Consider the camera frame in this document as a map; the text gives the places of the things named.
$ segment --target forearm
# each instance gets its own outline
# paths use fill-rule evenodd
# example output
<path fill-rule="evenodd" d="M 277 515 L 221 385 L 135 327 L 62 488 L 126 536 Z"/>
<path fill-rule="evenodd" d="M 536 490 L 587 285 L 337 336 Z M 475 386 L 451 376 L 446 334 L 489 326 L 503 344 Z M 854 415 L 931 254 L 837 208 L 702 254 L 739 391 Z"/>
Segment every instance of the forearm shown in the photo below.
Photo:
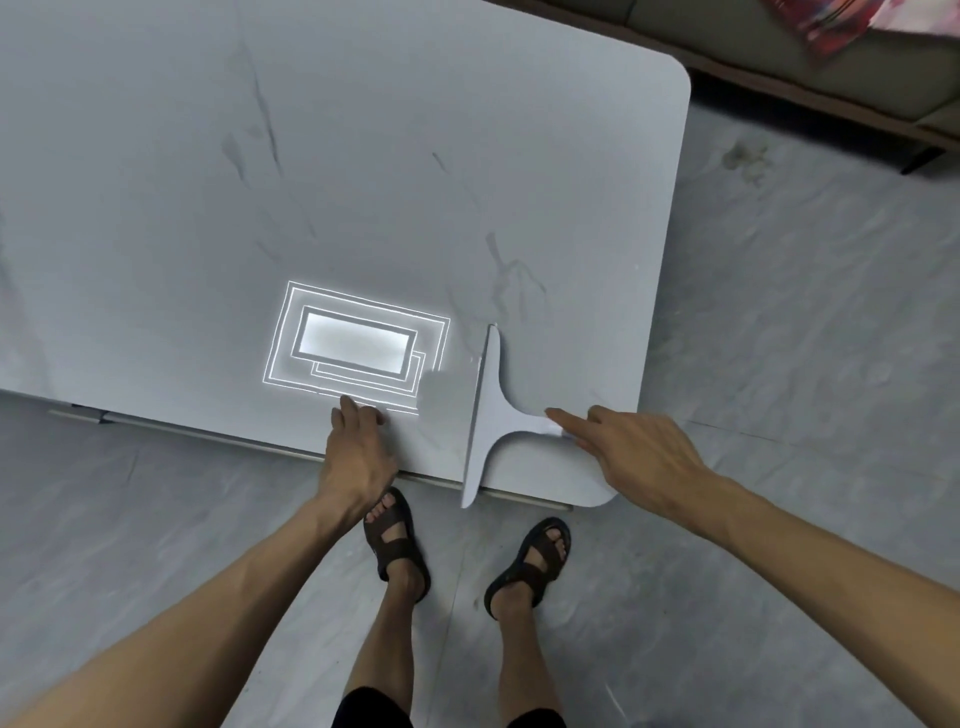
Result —
<path fill-rule="evenodd" d="M 727 505 L 701 519 L 703 535 L 797 604 L 927 725 L 960 725 L 960 594 L 731 483 Z"/>
<path fill-rule="evenodd" d="M 53 688 L 11 728 L 219 725 L 303 583 L 354 520 L 312 499 L 199 590 Z"/>

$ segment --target person's left arm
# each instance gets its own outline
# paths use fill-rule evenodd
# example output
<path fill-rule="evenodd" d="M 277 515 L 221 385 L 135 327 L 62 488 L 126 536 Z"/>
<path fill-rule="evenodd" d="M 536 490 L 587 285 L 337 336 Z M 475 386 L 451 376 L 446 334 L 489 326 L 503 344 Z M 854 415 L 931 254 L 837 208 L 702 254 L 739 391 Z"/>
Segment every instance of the person's left arm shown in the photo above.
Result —
<path fill-rule="evenodd" d="M 9 728 L 218 726 L 287 608 L 396 475 L 382 415 L 334 409 L 318 493 L 200 589 L 94 657 Z"/>

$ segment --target shorts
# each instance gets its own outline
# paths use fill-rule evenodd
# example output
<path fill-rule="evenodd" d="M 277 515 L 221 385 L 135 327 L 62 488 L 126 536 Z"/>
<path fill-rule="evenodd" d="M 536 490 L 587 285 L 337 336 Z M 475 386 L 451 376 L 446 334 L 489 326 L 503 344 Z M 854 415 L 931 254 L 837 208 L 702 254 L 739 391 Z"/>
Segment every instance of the shorts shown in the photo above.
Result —
<path fill-rule="evenodd" d="M 413 723 L 379 690 L 357 688 L 340 701 L 332 728 L 413 728 Z M 566 723 L 556 711 L 540 708 L 520 716 L 509 728 L 566 728 Z"/>

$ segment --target tabletop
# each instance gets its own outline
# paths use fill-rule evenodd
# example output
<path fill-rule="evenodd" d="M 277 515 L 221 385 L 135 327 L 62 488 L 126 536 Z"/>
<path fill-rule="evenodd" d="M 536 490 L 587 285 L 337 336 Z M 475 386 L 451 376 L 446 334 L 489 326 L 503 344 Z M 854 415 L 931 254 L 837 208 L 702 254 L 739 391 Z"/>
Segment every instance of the tabletop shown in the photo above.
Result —
<path fill-rule="evenodd" d="M 0 388 L 322 453 L 341 392 L 463 477 L 518 408 L 635 410 L 689 80 L 481 0 L 0 4 Z M 486 486 L 612 496 L 569 443 Z"/>

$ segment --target foot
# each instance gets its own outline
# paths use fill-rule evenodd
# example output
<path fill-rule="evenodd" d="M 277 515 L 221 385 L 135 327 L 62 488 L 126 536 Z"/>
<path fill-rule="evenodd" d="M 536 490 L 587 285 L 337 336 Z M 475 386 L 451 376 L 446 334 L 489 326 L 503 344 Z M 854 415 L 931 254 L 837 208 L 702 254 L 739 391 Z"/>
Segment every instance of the foot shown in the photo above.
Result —
<path fill-rule="evenodd" d="M 560 555 L 560 562 L 565 564 L 566 546 L 562 538 L 563 534 L 561 534 L 557 528 L 550 528 L 546 532 L 546 535 L 550 541 L 553 542 L 554 548 L 557 549 L 557 553 Z M 523 561 L 531 566 L 537 567 L 537 569 L 541 571 L 546 571 L 547 569 L 546 562 L 543 560 L 540 552 L 533 546 L 530 546 L 527 550 L 527 555 Z M 533 603 L 534 591 L 530 588 L 530 585 L 523 581 L 517 581 L 513 584 L 507 584 L 493 595 L 490 609 L 493 612 L 493 617 L 500 621 L 504 616 L 515 614 L 517 611 L 529 612 L 533 609 Z"/>
<path fill-rule="evenodd" d="M 395 503 L 396 498 L 394 498 L 393 494 L 386 494 L 377 502 L 373 509 L 371 509 L 364 521 L 367 523 L 375 522 Z M 407 527 L 403 522 L 395 523 L 383 532 L 381 538 L 385 544 L 396 539 L 405 539 L 407 538 Z M 390 577 L 388 589 L 390 587 L 401 589 L 409 594 L 414 601 L 420 599 L 420 596 L 423 594 L 425 581 L 420 569 L 418 569 L 417 565 L 410 559 L 396 559 L 390 562 L 387 565 L 387 575 Z"/>

